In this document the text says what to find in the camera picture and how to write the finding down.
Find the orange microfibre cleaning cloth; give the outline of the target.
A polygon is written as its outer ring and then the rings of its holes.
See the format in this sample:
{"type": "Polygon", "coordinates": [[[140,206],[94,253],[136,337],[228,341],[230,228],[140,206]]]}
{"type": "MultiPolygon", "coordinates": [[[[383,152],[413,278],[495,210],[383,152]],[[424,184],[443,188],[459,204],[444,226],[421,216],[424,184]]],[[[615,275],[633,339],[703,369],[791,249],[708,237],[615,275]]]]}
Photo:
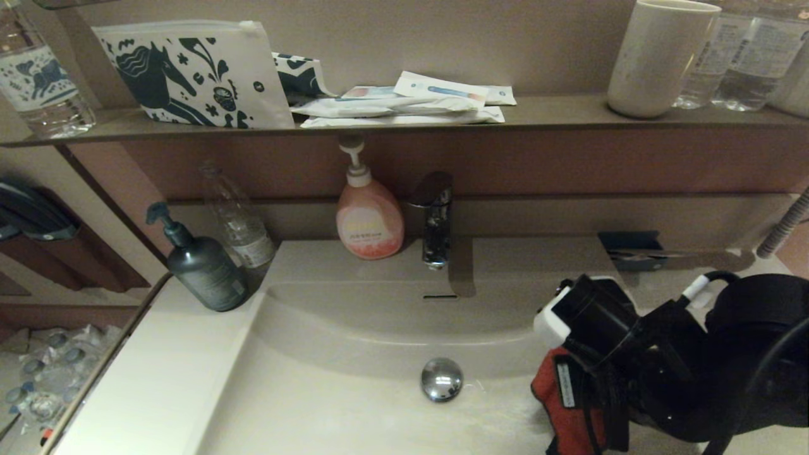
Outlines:
{"type": "Polygon", "coordinates": [[[603,410],[594,379],[564,348],[550,349],[530,391],[554,430],[546,455],[602,455],[607,449],[603,410]]]}

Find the chrome sink faucet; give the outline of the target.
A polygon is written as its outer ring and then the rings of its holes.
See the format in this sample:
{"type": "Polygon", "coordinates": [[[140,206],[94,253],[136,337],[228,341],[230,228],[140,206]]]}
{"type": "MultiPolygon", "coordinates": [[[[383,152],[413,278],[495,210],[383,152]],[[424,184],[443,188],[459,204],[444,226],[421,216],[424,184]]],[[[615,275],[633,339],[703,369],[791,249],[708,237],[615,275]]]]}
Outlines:
{"type": "Polygon", "coordinates": [[[448,265],[451,251],[453,176],[428,173],[408,197],[408,205],[425,211],[422,261],[431,270],[442,270],[448,265]]]}

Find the chrome drain stopper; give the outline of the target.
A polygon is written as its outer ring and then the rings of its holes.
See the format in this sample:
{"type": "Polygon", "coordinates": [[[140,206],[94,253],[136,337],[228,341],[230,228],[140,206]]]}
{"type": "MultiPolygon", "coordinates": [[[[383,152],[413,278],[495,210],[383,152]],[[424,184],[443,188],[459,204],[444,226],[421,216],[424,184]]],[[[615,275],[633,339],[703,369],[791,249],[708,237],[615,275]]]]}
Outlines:
{"type": "Polygon", "coordinates": [[[463,388],[463,372],[456,361],[445,357],[430,359],[421,374],[421,389],[433,403],[446,403],[463,388]]]}

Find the dark blue small box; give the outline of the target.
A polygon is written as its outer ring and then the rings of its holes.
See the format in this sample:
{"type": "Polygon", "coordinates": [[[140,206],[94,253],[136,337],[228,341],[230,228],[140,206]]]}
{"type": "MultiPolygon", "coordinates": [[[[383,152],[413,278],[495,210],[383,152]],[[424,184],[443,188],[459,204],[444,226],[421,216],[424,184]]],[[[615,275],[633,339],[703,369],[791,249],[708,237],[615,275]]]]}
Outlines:
{"type": "Polygon", "coordinates": [[[649,272],[661,270],[668,262],[667,257],[642,257],[629,259],[626,255],[613,253],[615,250],[660,250],[659,231],[599,231],[598,239],[609,252],[616,270],[624,272],[649,272]]]}

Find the pink soap pump bottle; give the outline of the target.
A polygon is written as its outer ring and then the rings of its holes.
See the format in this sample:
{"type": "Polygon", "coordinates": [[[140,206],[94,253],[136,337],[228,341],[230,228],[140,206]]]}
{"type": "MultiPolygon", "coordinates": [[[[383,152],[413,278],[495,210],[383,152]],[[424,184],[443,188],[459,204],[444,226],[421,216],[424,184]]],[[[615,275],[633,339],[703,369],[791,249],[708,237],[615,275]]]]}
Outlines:
{"type": "Polygon", "coordinates": [[[391,257],[404,242],[404,219],[399,202],[372,170],[362,163],[364,140],[358,135],[343,135],[339,147],[351,157],[346,171],[347,184],[342,190],[336,227],[344,247],[367,261],[391,257]]]}

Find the flat white plastic packet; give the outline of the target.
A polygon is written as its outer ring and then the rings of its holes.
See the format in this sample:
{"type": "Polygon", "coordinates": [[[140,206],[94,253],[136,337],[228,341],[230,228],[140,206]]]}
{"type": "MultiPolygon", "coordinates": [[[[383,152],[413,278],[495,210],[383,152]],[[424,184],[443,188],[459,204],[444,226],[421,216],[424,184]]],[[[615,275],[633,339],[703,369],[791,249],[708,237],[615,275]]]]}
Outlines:
{"type": "Polygon", "coordinates": [[[505,116],[500,107],[484,107],[479,111],[441,113],[433,115],[377,116],[376,118],[321,118],[311,116],[301,128],[344,128],[371,126],[433,126],[434,124],[503,124],[505,116]]]}

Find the clear water bottle white label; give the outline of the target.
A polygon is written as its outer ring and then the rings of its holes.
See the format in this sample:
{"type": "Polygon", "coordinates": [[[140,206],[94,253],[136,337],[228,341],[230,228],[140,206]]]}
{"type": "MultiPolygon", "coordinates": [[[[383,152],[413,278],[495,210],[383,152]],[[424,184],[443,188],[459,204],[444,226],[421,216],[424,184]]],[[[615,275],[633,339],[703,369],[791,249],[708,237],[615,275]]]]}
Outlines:
{"type": "Polygon", "coordinates": [[[679,109],[699,109],[711,102],[759,8],[758,0],[696,1],[722,11],[673,104],[679,109]]]}
{"type": "Polygon", "coordinates": [[[757,0],[758,9],[711,102],[758,111],[809,40],[809,0],[757,0]]]}

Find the beige ceramic cup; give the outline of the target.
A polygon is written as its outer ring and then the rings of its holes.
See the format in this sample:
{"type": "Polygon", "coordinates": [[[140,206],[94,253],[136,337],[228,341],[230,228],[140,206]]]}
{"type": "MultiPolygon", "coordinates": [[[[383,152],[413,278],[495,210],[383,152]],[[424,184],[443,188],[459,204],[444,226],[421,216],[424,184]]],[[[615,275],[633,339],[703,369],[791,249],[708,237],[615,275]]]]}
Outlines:
{"type": "Polygon", "coordinates": [[[809,119],[809,39],[781,78],[778,88],[769,96],[766,105],[809,119]]]}
{"type": "Polygon", "coordinates": [[[721,11],[692,0],[636,0],[607,89],[610,109],[640,119],[669,111],[721,11]]]}

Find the white toothbrush packet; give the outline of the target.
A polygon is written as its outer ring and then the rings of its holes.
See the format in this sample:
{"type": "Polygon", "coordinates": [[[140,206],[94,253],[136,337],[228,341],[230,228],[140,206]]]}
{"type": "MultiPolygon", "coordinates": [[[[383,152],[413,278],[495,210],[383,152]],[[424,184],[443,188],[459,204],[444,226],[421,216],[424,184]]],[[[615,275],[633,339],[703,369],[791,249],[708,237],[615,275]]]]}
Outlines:
{"type": "Polygon", "coordinates": [[[404,70],[393,92],[396,95],[440,99],[445,97],[469,100],[475,107],[485,106],[488,87],[440,80],[404,70]]]}

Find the long white plastic packet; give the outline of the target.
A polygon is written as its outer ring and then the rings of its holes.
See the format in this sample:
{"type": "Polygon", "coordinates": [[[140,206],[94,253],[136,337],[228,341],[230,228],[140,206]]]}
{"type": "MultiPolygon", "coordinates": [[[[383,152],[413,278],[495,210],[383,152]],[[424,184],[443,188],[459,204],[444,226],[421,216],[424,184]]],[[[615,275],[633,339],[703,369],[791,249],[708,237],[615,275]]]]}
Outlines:
{"type": "Polygon", "coordinates": [[[318,99],[291,107],[291,112],[321,118],[378,118],[451,114],[480,111],[484,105],[473,100],[449,96],[441,98],[397,97],[389,99],[318,99]]]}

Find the white packet with orange print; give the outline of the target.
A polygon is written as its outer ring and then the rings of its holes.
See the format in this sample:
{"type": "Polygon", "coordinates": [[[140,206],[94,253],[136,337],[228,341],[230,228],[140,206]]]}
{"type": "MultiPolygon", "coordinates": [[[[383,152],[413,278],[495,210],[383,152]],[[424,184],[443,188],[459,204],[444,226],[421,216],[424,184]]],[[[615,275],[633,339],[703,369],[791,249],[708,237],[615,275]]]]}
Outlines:
{"type": "Polygon", "coordinates": [[[395,93],[394,86],[367,86],[358,85],[347,90],[341,100],[390,100],[400,98],[401,95],[395,93]]]}

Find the small horse print pouch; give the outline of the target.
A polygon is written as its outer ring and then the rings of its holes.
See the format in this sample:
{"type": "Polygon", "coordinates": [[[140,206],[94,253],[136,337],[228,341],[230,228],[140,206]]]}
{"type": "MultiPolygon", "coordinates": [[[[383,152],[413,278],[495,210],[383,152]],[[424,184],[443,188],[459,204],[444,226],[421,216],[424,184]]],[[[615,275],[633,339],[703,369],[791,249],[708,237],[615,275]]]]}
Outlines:
{"type": "Polygon", "coordinates": [[[276,70],[287,101],[295,104],[304,100],[338,97],[325,84],[320,60],[292,54],[272,52],[276,70]]]}

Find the large horse print zip pouch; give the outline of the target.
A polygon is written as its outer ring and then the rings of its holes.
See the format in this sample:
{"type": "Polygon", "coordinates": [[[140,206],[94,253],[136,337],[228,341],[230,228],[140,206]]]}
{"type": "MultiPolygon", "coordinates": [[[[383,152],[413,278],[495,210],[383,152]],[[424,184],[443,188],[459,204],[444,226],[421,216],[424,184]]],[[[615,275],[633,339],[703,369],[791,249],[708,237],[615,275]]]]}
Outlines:
{"type": "Polygon", "coordinates": [[[260,130],[294,126],[260,22],[176,20],[92,31],[150,120],[260,130]]]}

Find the water bottle blue print label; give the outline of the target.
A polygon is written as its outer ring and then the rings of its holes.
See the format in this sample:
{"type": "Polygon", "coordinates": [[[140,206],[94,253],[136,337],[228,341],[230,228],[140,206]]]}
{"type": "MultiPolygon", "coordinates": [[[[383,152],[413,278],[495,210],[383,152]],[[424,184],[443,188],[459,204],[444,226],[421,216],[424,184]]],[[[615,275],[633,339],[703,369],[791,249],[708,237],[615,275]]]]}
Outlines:
{"type": "Polygon", "coordinates": [[[0,94],[38,138],[75,137],[96,118],[20,0],[0,0],[0,94]]]}

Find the brown wall shelf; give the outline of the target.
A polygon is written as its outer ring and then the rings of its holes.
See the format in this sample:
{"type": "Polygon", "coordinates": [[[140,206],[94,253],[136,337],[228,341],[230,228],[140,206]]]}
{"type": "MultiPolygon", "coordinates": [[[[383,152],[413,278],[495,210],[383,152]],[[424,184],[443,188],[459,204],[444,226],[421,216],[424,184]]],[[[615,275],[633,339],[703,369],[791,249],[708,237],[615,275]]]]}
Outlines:
{"type": "Polygon", "coordinates": [[[293,116],[290,128],[239,129],[190,126],[151,120],[138,107],[102,109],[96,125],[86,133],[68,138],[38,138],[24,127],[0,133],[0,147],[56,146],[83,142],[127,142],[180,138],[272,137],[313,135],[361,135],[362,133],[517,132],[554,130],[774,130],[809,133],[809,120],[765,107],[757,112],[737,112],[721,107],[696,110],[673,109],[655,119],[627,118],[609,109],[604,94],[529,95],[516,106],[502,107],[505,121],[499,124],[394,124],[393,126],[340,126],[304,128],[304,118],[293,116]]]}

